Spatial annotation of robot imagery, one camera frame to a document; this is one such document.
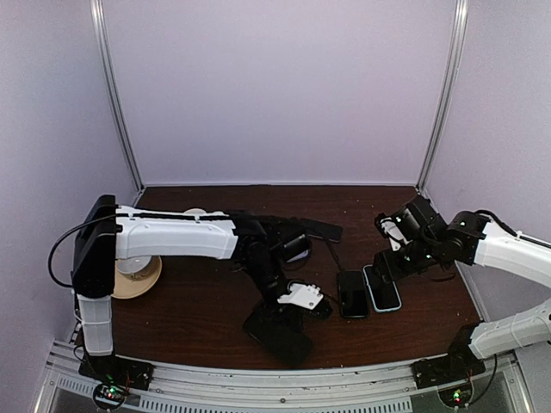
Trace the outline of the black phone case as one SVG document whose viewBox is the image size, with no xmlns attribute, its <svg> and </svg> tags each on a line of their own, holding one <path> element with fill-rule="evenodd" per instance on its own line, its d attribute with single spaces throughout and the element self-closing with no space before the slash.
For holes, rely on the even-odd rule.
<svg viewBox="0 0 551 413">
<path fill-rule="evenodd" d="M 300 366 L 311 354 L 313 341 L 302 327 L 264 321 L 252 313 L 244 322 L 243 330 L 268 353 L 286 367 Z"/>
</svg>

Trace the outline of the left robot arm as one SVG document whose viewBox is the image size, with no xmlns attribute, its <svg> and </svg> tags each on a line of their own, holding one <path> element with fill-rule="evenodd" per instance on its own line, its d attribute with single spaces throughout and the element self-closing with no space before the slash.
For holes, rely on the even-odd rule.
<svg viewBox="0 0 551 413">
<path fill-rule="evenodd" d="M 100 196 L 78 228 L 71 274 L 91 369 L 106 382 L 124 373 L 112 332 L 115 264 L 155 256 L 237 263 L 262 297 L 245 320 L 245 332 L 285 366 L 299 366 L 313 348 L 302 332 L 304 312 L 322 319 L 332 312 L 319 287 L 284 274 L 284 263 L 310 248 L 306 228 L 296 219 L 244 211 L 147 211 L 118 206 L 112 195 Z"/>
</svg>

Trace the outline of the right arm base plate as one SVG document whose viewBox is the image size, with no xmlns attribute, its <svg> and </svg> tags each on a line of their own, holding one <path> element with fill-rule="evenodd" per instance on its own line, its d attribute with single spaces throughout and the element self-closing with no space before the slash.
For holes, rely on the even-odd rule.
<svg viewBox="0 0 551 413">
<path fill-rule="evenodd" d="M 444 355 L 422 359 L 412 364 L 412 374 L 418 389 L 466 380 L 486 371 L 484 361 L 461 355 Z"/>
</svg>

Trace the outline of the white ceramic bowl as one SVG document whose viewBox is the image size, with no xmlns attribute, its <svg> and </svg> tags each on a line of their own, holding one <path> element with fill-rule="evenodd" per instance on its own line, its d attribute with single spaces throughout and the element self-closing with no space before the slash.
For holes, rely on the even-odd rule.
<svg viewBox="0 0 551 413">
<path fill-rule="evenodd" d="M 151 256 L 137 256 L 124 260 L 118 260 L 115 267 L 121 274 L 134 276 L 144 270 L 149 265 L 151 259 Z"/>
</svg>

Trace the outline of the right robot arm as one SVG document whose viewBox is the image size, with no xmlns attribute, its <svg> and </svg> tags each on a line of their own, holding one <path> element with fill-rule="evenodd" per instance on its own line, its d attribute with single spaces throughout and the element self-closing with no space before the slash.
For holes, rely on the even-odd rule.
<svg viewBox="0 0 551 413">
<path fill-rule="evenodd" d="M 550 285 L 550 244 L 513 230 L 487 210 L 461 211 L 446 222 L 430 201 L 419 195 L 396 213 L 378 215 L 375 227 L 390 246 L 375 254 L 371 271 L 387 284 L 433 266 L 446 268 L 461 262 Z M 545 300 L 498 321 L 461 328 L 441 370 L 447 379 L 457 380 L 474 361 L 549 338 L 550 302 Z"/>
</svg>

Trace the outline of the purple-edged phone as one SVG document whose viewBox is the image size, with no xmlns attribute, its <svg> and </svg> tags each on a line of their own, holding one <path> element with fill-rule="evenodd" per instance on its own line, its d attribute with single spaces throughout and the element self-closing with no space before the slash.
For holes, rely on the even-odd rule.
<svg viewBox="0 0 551 413">
<path fill-rule="evenodd" d="M 339 225 L 334 225 L 314 219 L 299 219 L 299 223 L 305 228 L 309 237 L 328 240 L 331 243 L 340 243 L 344 229 Z"/>
</svg>

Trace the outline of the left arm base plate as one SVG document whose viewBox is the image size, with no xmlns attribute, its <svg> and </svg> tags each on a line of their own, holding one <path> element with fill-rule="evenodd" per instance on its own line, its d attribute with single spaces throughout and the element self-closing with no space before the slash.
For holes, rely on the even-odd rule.
<svg viewBox="0 0 551 413">
<path fill-rule="evenodd" d="M 109 385 L 147 391 L 154 366 L 149 362 L 130 360 L 116 355 L 86 356 L 81 362 L 80 375 Z"/>
</svg>

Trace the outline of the beige saucer plate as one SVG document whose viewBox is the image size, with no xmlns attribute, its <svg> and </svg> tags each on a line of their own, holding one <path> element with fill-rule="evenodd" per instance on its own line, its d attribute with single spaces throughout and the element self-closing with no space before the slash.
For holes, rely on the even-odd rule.
<svg viewBox="0 0 551 413">
<path fill-rule="evenodd" d="M 149 265 L 134 276 L 124 275 L 115 268 L 114 299 L 134 299 L 147 293 L 157 283 L 162 272 L 160 256 L 151 256 Z"/>
</svg>

